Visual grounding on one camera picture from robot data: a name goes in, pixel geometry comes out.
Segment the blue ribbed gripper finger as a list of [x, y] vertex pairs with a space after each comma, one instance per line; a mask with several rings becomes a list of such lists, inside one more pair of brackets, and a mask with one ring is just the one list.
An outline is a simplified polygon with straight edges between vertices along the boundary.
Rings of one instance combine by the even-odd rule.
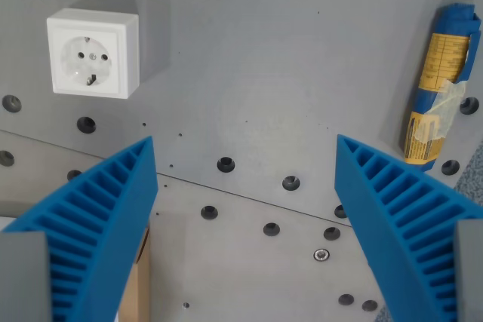
[[68, 181], [5, 228], [43, 232], [54, 321], [113, 321], [158, 193], [148, 136]]
[[454, 232], [482, 208], [388, 154], [337, 136], [334, 188], [395, 321], [456, 321]]

